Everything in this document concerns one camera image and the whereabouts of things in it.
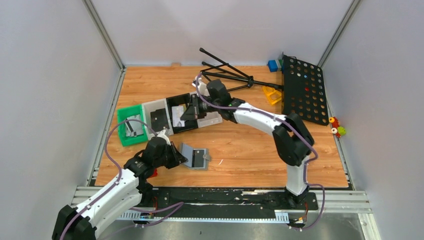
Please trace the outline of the silver credit card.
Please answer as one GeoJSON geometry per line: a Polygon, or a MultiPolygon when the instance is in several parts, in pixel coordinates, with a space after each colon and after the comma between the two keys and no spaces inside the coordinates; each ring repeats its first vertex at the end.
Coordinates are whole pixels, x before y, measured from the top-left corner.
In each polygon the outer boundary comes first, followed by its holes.
{"type": "Polygon", "coordinates": [[[174,128],[185,127],[185,121],[181,119],[185,110],[186,110],[186,107],[183,105],[171,107],[172,126],[174,128]]]}

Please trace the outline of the black credit card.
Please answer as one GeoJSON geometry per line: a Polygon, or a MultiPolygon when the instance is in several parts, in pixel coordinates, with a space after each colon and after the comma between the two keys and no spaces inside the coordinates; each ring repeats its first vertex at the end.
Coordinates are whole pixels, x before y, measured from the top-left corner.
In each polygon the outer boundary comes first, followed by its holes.
{"type": "Polygon", "coordinates": [[[194,169],[206,169],[207,160],[204,158],[206,151],[204,149],[195,149],[192,152],[191,167],[194,169]]]}

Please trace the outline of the grey card holder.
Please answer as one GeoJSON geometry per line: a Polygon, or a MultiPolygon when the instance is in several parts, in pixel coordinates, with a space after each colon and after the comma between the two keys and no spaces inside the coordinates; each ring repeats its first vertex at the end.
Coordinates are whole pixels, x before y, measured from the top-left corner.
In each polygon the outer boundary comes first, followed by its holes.
{"type": "Polygon", "coordinates": [[[207,170],[212,157],[208,148],[194,148],[186,143],[179,145],[179,152],[187,159],[183,163],[190,170],[207,170]]]}

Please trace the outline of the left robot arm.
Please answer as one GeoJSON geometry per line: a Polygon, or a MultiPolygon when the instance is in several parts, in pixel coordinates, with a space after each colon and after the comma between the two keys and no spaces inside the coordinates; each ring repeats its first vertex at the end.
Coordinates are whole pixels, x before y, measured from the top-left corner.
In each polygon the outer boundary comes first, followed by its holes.
{"type": "Polygon", "coordinates": [[[103,188],[75,207],[65,205],[58,213],[53,240],[96,240],[120,215],[130,208],[149,206],[153,186],[148,182],[156,169],[175,168],[184,157],[165,131],[152,137],[145,149],[130,158],[103,188]]]}

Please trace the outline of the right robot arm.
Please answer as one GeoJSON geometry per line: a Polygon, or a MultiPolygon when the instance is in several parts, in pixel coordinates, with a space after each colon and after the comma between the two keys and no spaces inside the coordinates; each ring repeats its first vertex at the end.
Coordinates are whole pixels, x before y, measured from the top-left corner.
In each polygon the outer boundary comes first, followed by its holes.
{"type": "Polygon", "coordinates": [[[278,156],[287,165],[286,204],[292,209],[301,207],[310,188],[305,166],[315,142],[300,116],[270,113],[231,97],[219,79],[204,83],[201,75],[197,75],[192,85],[196,93],[191,96],[180,120],[200,120],[208,113],[217,112],[226,121],[250,126],[272,136],[278,156]]]}

